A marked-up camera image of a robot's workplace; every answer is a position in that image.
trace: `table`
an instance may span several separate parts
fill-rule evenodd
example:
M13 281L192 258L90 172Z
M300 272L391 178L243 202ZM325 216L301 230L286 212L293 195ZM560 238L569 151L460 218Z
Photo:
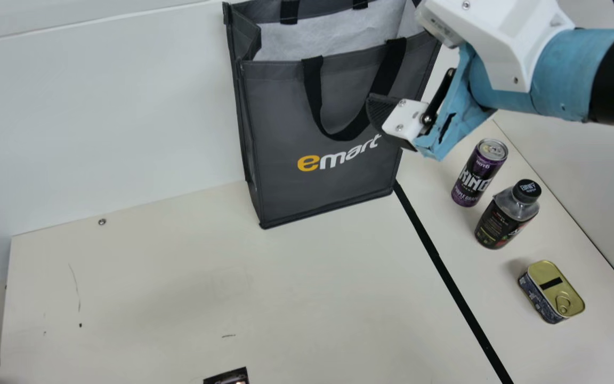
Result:
M509 158L487 195L465 209L450 190L483 138L505 142ZM502 250L483 248L472 233L489 196L521 178L543 188L539 216ZM614 382L614 270L494 122L473 131L442 163L404 156L398 181L514 382ZM544 259L558 265L586 304L557 325L544 323L517 284L527 265Z
M7 384L499 382L394 195L265 231L203 190L16 236L7 284Z

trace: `black bag handle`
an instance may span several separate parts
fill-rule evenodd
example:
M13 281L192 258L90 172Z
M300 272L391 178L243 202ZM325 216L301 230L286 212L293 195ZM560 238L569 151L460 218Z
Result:
M280 23L297 24L297 10L299 8L300 0L282 0L280 10ZM363 10L365 8L368 8L368 0L352 0L353 10Z
M373 80L369 93L387 95L392 89L397 73L402 66L402 61L407 52L407 39L401 37L399 39L391 39L385 43L387 52L385 58L378 68L376 77ZM307 93L307 102L309 102L310 110L314 123L319 127L319 131L331 140L350 141L356 139L369 125L368 116L366 115L366 103L361 103L361 109L357 116L339 132L328 133L321 123L321 66L324 65L324 56L302 60L302 70L304 73L305 92Z

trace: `gray shopping bag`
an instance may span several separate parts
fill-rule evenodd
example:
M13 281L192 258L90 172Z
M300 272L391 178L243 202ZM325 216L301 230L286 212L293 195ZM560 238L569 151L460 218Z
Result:
M400 149L368 94L419 100L440 44L412 0L224 3L246 181L262 228L392 192Z

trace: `wall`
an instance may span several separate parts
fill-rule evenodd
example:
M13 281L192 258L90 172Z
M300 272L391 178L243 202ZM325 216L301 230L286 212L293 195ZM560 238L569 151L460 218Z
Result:
M236 126L220 2L0 37L0 279L13 234L241 180Z
M203 0L0 0L0 36Z
M560 4L580 27L614 28L610 0ZM495 121L614 267L614 126L504 111Z

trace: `black bottle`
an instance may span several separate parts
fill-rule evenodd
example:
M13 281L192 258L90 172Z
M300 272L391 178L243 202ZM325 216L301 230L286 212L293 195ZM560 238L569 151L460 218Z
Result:
M475 228L475 238L491 250L511 241L539 213L542 189L532 180L520 180L494 195Z

